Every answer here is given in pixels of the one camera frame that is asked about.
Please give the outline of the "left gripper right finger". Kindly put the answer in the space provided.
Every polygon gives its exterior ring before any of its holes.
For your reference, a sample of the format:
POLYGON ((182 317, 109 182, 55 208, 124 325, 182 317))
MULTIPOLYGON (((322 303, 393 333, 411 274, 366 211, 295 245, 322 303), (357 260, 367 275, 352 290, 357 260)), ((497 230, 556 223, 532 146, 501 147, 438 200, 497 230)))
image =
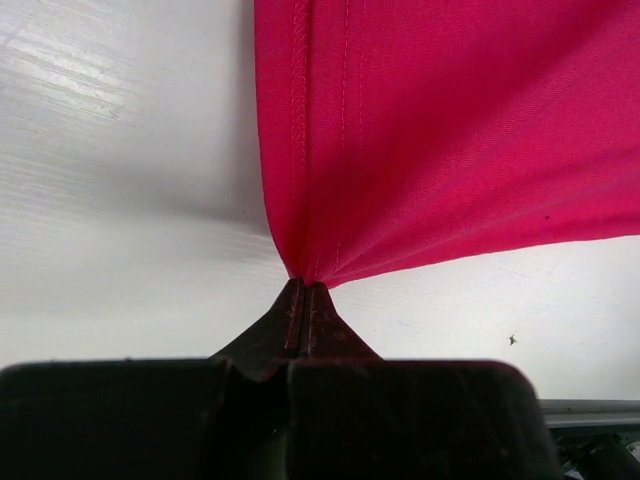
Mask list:
POLYGON ((385 361, 322 284, 288 369, 291 479, 558 479, 531 383, 496 361, 385 361))

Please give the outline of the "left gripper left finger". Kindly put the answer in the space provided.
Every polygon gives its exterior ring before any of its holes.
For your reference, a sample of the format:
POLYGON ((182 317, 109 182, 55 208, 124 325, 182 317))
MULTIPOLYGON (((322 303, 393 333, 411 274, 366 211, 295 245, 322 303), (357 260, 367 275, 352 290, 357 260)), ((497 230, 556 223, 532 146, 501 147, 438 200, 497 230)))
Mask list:
POLYGON ((1 372, 5 479, 283 479, 284 362, 304 286, 209 358, 22 363, 1 372))

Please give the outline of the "pink t-shirt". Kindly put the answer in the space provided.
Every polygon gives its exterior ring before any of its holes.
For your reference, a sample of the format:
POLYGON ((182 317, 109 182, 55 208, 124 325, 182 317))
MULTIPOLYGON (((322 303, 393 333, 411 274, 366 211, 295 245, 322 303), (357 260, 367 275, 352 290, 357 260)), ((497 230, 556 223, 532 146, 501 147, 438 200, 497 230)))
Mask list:
POLYGON ((266 213, 337 286, 639 231, 635 1, 258 1, 266 213))

